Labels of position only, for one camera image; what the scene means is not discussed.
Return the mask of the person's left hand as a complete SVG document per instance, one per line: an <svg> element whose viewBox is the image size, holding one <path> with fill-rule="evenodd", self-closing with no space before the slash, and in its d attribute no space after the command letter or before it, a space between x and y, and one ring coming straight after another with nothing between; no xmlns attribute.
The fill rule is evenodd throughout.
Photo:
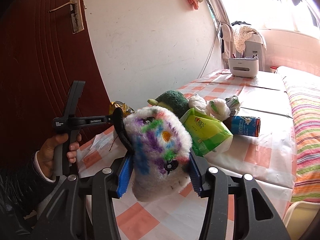
<svg viewBox="0 0 320 240"><path fill-rule="evenodd" d="M48 179L53 179L54 172L54 150L57 146L63 144L68 140L68 134L55 135L46 140L37 154L37 161L44 176ZM69 145L69 152L66 154L71 164L76 162L77 150L79 149L79 142L81 141L81 134L78 133L76 141Z"/></svg>

